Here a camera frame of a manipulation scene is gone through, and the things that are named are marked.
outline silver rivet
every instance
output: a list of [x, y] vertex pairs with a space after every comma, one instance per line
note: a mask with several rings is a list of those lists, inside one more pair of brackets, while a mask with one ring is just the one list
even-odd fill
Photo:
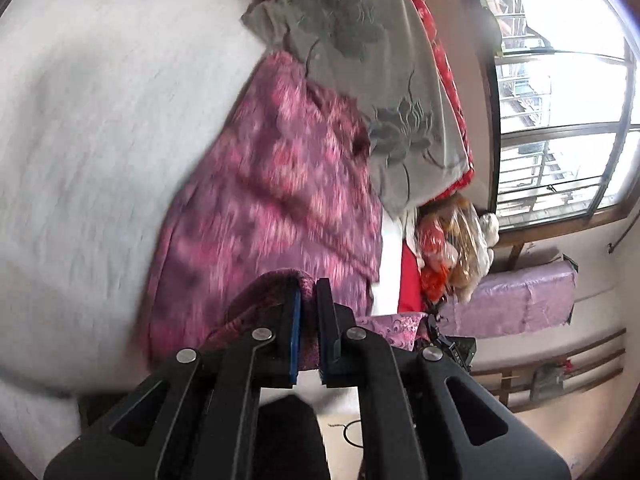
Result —
[[347, 330], [347, 337], [355, 341], [360, 341], [361, 339], [366, 338], [366, 336], [367, 336], [367, 331], [364, 330], [363, 328], [360, 328], [359, 326], [352, 326], [350, 329]]
[[442, 355], [442, 350], [437, 346], [427, 346], [427, 348], [422, 350], [422, 357], [427, 359], [427, 361], [439, 361], [442, 359]]
[[195, 350], [192, 350], [191, 348], [183, 348], [175, 355], [175, 358], [178, 359], [179, 363], [186, 364], [195, 361], [197, 356], [198, 354], [196, 354]]
[[256, 341], [267, 341], [267, 339], [271, 339], [273, 336], [273, 332], [268, 328], [256, 328], [253, 332], [251, 332], [251, 337], [253, 337]]

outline purple floral cloth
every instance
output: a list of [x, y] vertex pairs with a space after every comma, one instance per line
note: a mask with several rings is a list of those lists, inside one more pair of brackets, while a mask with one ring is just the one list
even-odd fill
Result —
[[[254, 281], [281, 269], [299, 271], [307, 309], [313, 281], [326, 277], [334, 301], [351, 307], [359, 323], [396, 346], [413, 344], [417, 322], [367, 318], [382, 207], [369, 183], [366, 128], [352, 99], [307, 82], [304, 73], [285, 52], [263, 60], [175, 197], [140, 317], [152, 363], [205, 341], [219, 348], [255, 326], [290, 270]], [[302, 366], [309, 368], [318, 362], [315, 316], [305, 323]]]

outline beige wall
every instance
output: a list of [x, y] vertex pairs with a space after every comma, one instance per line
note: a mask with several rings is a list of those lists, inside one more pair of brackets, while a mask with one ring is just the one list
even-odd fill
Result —
[[468, 15], [460, 0], [425, 1], [436, 21], [438, 35], [449, 58], [462, 102], [469, 144], [474, 154], [476, 177], [463, 193], [476, 205], [486, 207], [492, 144], [480, 65], [474, 42], [468, 33]]

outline wooden rack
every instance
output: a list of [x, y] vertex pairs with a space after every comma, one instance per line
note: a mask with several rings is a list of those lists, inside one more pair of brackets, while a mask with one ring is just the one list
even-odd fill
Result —
[[[578, 354], [581, 354], [583, 352], [587, 352], [589, 350], [593, 350], [594, 348], [597, 348], [601, 345], [604, 345], [622, 335], [624, 335], [626, 333], [626, 329], [623, 328], [621, 330], [618, 330], [617, 332], [614, 332], [613, 334], [610, 334], [602, 339], [598, 339], [597, 341], [594, 341], [593, 343], [590, 343], [588, 345], [582, 346], [580, 348], [577, 348], [575, 350], [571, 350], [570, 352], [565, 352], [563, 354], [558, 354], [552, 357], [548, 357], [546, 359], [541, 359], [541, 360], [537, 360], [537, 361], [533, 361], [533, 362], [529, 362], [529, 363], [525, 363], [525, 364], [519, 364], [519, 365], [513, 365], [513, 366], [509, 366], [509, 367], [501, 367], [501, 368], [493, 368], [491, 370], [480, 370], [480, 371], [472, 371], [471, 375], [478, 378], [478, 377], [483, 377], [483, 376], [491, 376], [491, 375], [500, 375], [500, 387], [496, 388], [496, 389], [488, 389], [489, 393], [491, 393], [494, 396], [498, 397], [498, 400], [500, 400], [501, 403], [503, 403], [505, 406], [507, 406], [513, 413], [519, 413], [519, 412], [526, 412], [527, 410], [533, 410], [535, 408], [538, 408], [540, 406], [542, 406], [543, 404], [545, 404], [546, 402], [549, 402], [550, 400], [553, 399], [545, 399], [545, 400], [541, 400], [540, 402], [526, 402], [525, 404], [520, 404], [517, 406], [509, 406], [509, 395], [510, 394], [515, 394], [517, 392], [526, 392], [527, 390], [531, 389], [531, 383], [525, 383], [525, 384], [512, 384], [513, 379], [516, 379], [518, 377], [521, 376], [526, 376], [527, 374], [533, 374], [533, 372], [540, 367], [541, 365], [544, 364], [556, 364], [556, 365], [562, 365], [567, 359], [576, 356]], [[578, 367], [575, 367], [574, 369], [572, 369], [571, 371], [569, 371], [568, 373], [564, 374], [564, 379], [571, 379], [574, 377], [577, 377], [579, 375], [585, 374], [587, 372], [591, 372], [592, 370], [595, 370], [598, 367], [601, 367], [602, 365], [605, 365], [606, 363], [609, 363], [611, 361], [613, 361], [614, 359], [617, 359], [618, 357], [620, 357], [621, 355], [623, 355], [625, 353], [625, 349], [624, 348], [620, 348], [617, 349], [616, 351], [605, 355], [599, 359], [587, 362], [586, 364], [582, 364]], [[580, 384], [579, 386], [574, 386], [571, 387], [569, 386], [568, 388], [564, 389], [562, 391], [561, 394], [558, 395], [558, 397], [562, 397], [565, 396], [567, 394], [572, 394], [572, 393], [577, 393], [577, 392], [586, 392], [588, 390], [591, 390], [592, 388], [595, 388], [596, 386], [600, 386], [601, 384], [604, 384], [605, 382], [609, 381], [610, 379], [613, 379], [614, 377], [620, 375], [622, 373], [622, 366], [619, 368], [616, 368], [610, 372], [608, 372], [607, 374], [603, 375], [602, 377], [599, 377], [597, 379], [588, 381], [584, 384]]]

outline window frame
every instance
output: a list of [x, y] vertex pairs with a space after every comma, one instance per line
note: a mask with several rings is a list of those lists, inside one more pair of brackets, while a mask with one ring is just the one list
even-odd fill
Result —
[[[481, 0], [474, 0], [476, 5], [482, 6]], [[612, 12], [620, 19], [618, 14], [611, 8]], [[476, 34], [482, 36], [481, 30], [476, 30]], [[604, 54], [593, 54], [578, 51], [553, 49], [549, 46], [541, 46], [537, 48], [510, 50], [505, 52], [501, 57], [495, 57], [491, 54], [492, 62], [485, 59], [486, 72], [488, 77], [488, 87], [491, 105], [489, 110], [492, 113], [492, 125], [494, 128], [494, 154], [492, 162], [494, 170], [492, 172], [490, 210], [496, 211], [498, 200], [498, 184], [500, 178], [500, 153], [502, 148], [510, 146], [518, 146], [529, 142], [538, 142], [540, 140], [553, 140], [563, 137], [577, 137], [580, 135], [596, 134], [596, 133], [615, 133], [615, 140], [609, 155], [606, 168], [602, 174], [602, 181], [598, 184], [598, 191], [592, 199], [589, 208], [582, 214], [577, 214], [569, 218], [552, 219], [534, 225], [523, 225], [500, 229], [500, 242], [498, 246], [513, 246], [523, 242], [532, 242], [545, 238], [552, 238], [578, 232], [584, 229], [597, 227], [610, 222], [615, 222], [626, 218], [634, 205], [640, 198], [640, 168], [636, 168], [635, 172], [630, 174], [631, 183], [626, 191], [626, 195], [617, 204], [598, 209], [601, 200], [604, 198], [607, 187], [610, 184], [616, 165], [620, 160], [620, 155], [625, 145], [626, 135], [630, 130], [639, 129], [640, 124], [631, 123], [632, 105], [634, 100], [634, 91], [636, 86], [636, 57], [632, 52], [632, 48], [625, 39], [624, 58], [608, 56]], [[593, 56], [603, 62], [622, 65], [626, 67], [626, 85], [623, 97], [623, 107], [621, 118], [619, 121], [610, 123], [587, 123], [569, 126], [546, 126], [541, 128], [527, 128], [517, 130], [507, 134], [501, 133], [500, 126], [500, 97], [498, 95], [498, 83], [496, 67], [501, 64], [512, 64], [518, 62], [527, 62], [530, 60], [541, 59], [543, 56], [553, 54], [582, 54], [585, 56]]]

